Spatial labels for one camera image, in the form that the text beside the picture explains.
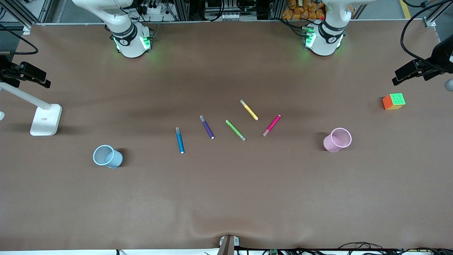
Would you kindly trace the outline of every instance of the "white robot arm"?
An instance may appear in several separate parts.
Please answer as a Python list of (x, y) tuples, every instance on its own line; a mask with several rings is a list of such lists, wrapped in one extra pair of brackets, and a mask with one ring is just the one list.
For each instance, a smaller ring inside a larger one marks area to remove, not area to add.
[(133, 0), (72, 0), (105, 22), (118, 50), (128, 58), (136, 58), (151, 50), (150, 29), (139, 22), (132, 22), (125, 13), (109, 13), (131, 6)]
[(306, 40), (306, 47), (315, 54), (328, 56), (340, 47), (343, 31), (351, 20), (349, 5), (364, 5), (376, 0), (323, 0), (327, 7), (325, 19), (321, 25), (310, 24), (313, 28)]

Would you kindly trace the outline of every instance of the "purple marker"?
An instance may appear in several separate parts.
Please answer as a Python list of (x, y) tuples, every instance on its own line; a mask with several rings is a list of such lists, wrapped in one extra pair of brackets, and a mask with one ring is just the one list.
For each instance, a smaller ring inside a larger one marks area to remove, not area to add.
[(209, 128), (209, 125), (207, 124), (206, 120), (204, 119), (203, 115), (200, 115), (201, 122), (203, 123), (204, 129), (206, 129), (207, 134), (211, 139), (214, 139), (214, 134), (212, 133), (211, 129)]

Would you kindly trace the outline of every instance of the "green marker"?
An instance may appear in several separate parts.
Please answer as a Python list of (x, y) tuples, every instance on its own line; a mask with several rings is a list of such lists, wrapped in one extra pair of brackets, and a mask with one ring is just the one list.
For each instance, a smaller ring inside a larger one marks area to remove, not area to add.
[(236, 133), (237, 136), (239, 136), (239, 138), (242, 140), (242, 141), (245, 141), (246, 138), (245, 136), (243, 136), (241, 134), (241, 132), (239, 132), (239, 130), (237, 130), (237, 128), (235, 126), (233, 126), (233, 124), (231, 124), (231, 122), (229, 120), (226, 120), (225, 123), (231, 128), (231, 130), (233, 130), (234, 133)]

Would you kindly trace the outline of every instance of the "green indicator light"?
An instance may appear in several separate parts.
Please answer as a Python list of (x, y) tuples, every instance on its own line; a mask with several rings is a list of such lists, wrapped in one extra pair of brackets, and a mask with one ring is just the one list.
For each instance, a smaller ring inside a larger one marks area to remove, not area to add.
[(118, 50), (120, 50), (120, 46), (118, 45), (118, 42), (116, 41), (116, 39), (115, 39), (115, 38), (113, 38), (113, 41), (114, 41), (114, 42), (115, 42), (115, 44), (116, 44), (116, 48), (117, 48)]
[(312, 33), (311, 36), (307, 38), (307, 43), (305, 44), (307, 47), (313, 46), (313, 42), (316, 39), (316, 33)]
[(141, 41), (142, 44), (143, 44), (143, 48), (149, 49), (150, 43), (149, 43), (149, 39), (148, 39), (148, 38), (146, 38), (146, 37), (145, 37), (145, 38), (140, 37), (140, 41)]

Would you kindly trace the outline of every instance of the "black cable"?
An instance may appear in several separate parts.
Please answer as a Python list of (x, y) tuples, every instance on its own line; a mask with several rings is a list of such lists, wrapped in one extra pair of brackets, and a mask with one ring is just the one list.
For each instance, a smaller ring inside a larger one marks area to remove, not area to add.
[(3, 26), (2, 24), (0, 24), (0, 26), (5, 29), (6, 31), (10, 32), (11, 34), (13, 34), (15, 37), (19, 38), (20, 40), (26, 42), (28, 45), (30, 45), (31, 47), (33, 47), (34, 51), (31, 51), (31, 52), (10, 52), (11, 55), (15, 54), (15, 55), (33, 55), (33, 54), (36, 54), (38, 53), (38, 48), (36, 46), (34, 46), (31, 42), (25, 40), (22, 36), (20, 35), (17, 35), (16, 33), (14, 33), (13, 31), (9, 30), (7, 27)]
[(137, 11), (137, 14), (139, 15), (138, 17), (138, 22), (140, 22), (140, 17), (142, 18), (143, 22), (145, 22), (145, 18), (142, 16), (141, 11), (139, 11), (138, 6), (135, 4), (135, 2), (132, 3), (134, 6), (135, 10)]
[(2, 18), (4, 18), (5, 15), (6, 15), (6, 9), (4, 9), (3, 7), (1, 7), (1, 9), (0, 9), (0, 20), (1, 20)]
[(120, 7), (120, 10), (126, 14), (130, 14), (130, 12), (125, 11), (122, 7)]
[(363, 253), (362, 255), (384, 255), (385, 253), (384, 252), (381, 252), (380, 254), (376, 254), (376, 253), (372, 253), (372, 252), (366, 252), (366, 253)]
[(357, 247), (356, 249), (360, 249), (362, 246), (364, 245), (368, 245), (368, 248), (371, 249), (371, 246), (375, 246), (375, 247), (378, 247), (378, 248), (381, 248), (383, 249), (382, 246), (380, 245), (375, 245), (375, 244), (372, 244), (372, 243), (368, 243), (368, 242), (352, 242), (352, 243), (346, 243), (346, 244), (343, 244), (342, 246), (338, 247), (339, 249), (347, 246), (347, 245), (360, 245), (359, 247)]
[(241, 11), (254, 11), (254, 10), (256, 10), (256, 7), (246, 8), (245, 6), (241, 6), (240, 2), (241, 2), (241, 0), (236, 0), (236, 6), (237, 6)]
[(201, 3), (204, 3), (204, 0), (199, 0), (197, 10), (198, 10), (198, 15), (200, 16), (202, 21), (206, 21), (206, 17), (202, 14), (203, 7), (201, 6)]
[(426, 2), (422, 2), (420, 5), (411, 5), (406, 0), (402, 0), (407, 6), (414, 7), (414, 8), (424, 8), (426, 7)]
[(305, 20), (305, 21), (308, 21), (309, 23), (312, 23), (312, 24), (314, 24), (314, 25), (320, 25), (320, 24), (323, 23), (323, 22), (321, 21), (321, 23), (318, 24), (318, 23), (316, 23), (316, 22), (314, 22), (314, 21), (311, 21), (311, 20), (308, 20), (308, 19), (299, 19), (299, 20)]
[(159, 30), (159, 26), (160, 26), (160, 22), (159, 22), (159, 23), (157, 23), (157, 27), (156, 27), (156, 30), (155, 30), (155, 31), (154, 31), (154, 33), (153, 33), (153, 38), (154, 38), (154, 37), (156, 37), (156, 35), (157, 35), (157, 31)]
[(448, 73), (448, 71), (445, 70), (445, 69), (443, 69), (442, 67), (440, 67), (440, 66), (438, 66), (438, 65), (436, 65), (436, 64), (432, 64), (432, 63), (426, 61), (425, 59), (423, 59), (423, 58), (421, 58), (421, 57), (415, 55), (415, 54), (412, 53), (412, 52), (410, 52), (410, 51), (406, 48), (406, 46), (404, 45), (404, 35), (405, 35), (405, 33), (406, 33), (406, 29), (407, 29), (407, 27), (409, 26), (409, 24), (410, 24), (410, 23), (411, 23), (418, 15), (422, 14), (423, 12), (425, 12), (425, 11), (431, 9), (431, 8), (434, 8), (434, 7), (436, 7), (436, 6), (443, 5), (443, 4), (445, 4), (445, 3), (452, 2), (452, 1), (453, 1), (453, 0), (443, 0), (443, 1), (441, 1), (441, 2), (438, 2), (438, 3), (432, 4), (432, 5), (428, 6), (428, 7), (425, 7), (425, 8), (423, 8), (421, 11), (417, 12), (414, 16), (412, 16), (412, 17), (407, 21), (406, 25), (405, 25), (404, 28), (403, 28), (403, 31), (401, 32), (401, 39), (400, 39), (401, 47), (403, 48), (403, 50), (404, 50), (407, 54), (409, 54), (410, 56), (412, 56), (412, 57), (414, 57), (414, 58), (420, 60), (421, 62), (423, 62), (423, 63), (425, 63), (425, 64), (427, 64), (427, 65), (429, 65), (429, 66), (431, 66), (432, 68), (436, 69), (437, 71), (444, 72), (444, 73)]
[(323, 253), (321, 251), (318, 251), (318, 250), (301, 249), (301, 248), (297, 248), (295, 250), (307, 252), (307, 253), (309, 253), (311, 255), (334, 255), (334, 254), (325, 254), (325, 253)]
[(291, 31), (292, 31), (293, 33), (295, 33), (296, 35), (298, 35), (298, 36), (300, 36), (300, 37), (302, 37), (302, 38), (306, 38), (306, 37), (307, 37), (306, 35), (300, 34), (300, 33), (298, 33), (298, 32), (295, 30), (295, 29), (302, 29), (301, 26), (292, 25), (292, 24), (290, 24), (287, 20), (283, 20), (283, 19), (281, 19), (281, 18), (272, 18), (272, 20), (279, 20), (279, 21), (282, 22), (283, 24), (287, 25), (287, 26), (291, 29)]
[(162, 0), (162, 2), (165, 4), (165, 6), (167, 7), (167, 10), (170, 12), (170, 14), (173, 16), (174, 21), (179, 21), (178, 18), (176, 17), (176, 15), (175, 15), (175, 14), (173, 13), (173, 11), (171, 10), (168, 1), (167, 1), (167, 0)]
[(216, 21), (218, 18), (220, 18), (223, 14), (223, 11), (225, 10), (225, 1), (224, 0), (220, 0), (220, 1), (222, 1), (222, 4), (219, 7), (219, 14), (217, 14), (217, 17), (215, 19), (211, 20), (211, 22)]

